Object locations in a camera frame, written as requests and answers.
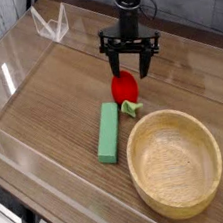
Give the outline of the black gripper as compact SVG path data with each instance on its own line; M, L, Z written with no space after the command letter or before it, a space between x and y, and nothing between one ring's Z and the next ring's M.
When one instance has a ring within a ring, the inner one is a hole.
M137 36L133 38L124 37L117 25L106 27L98 33L100 38L100 53L104 53L109 58L113 76L120 76L119 55L138 54L140 76L143 79L147 76L151 57L159 52L159 38L161 33L154 29L139 25Z

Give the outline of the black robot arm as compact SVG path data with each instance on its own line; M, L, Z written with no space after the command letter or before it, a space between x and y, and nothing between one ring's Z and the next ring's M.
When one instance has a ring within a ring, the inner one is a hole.
M118 22L99 31L99 52L109 58L113 76L120 78L120 57L122 54L139 55L139 76L147 76L151 58L159 52L161 33L139 23L140 0L115 0Z

